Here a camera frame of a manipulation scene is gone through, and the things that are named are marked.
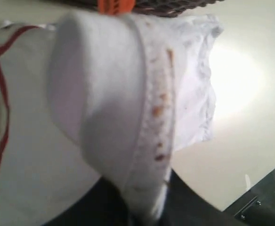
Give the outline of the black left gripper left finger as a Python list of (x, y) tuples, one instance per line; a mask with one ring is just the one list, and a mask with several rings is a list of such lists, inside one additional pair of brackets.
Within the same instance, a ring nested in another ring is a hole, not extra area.
[(46, 226), (131, 226), (133, 220), (117, 189), (101, 178), (74, 205)]

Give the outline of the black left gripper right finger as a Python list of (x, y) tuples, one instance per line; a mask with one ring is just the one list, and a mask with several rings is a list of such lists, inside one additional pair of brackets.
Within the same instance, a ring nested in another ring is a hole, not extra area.
[(160, 226), (242, 226), (197, 195), (172, 171)]

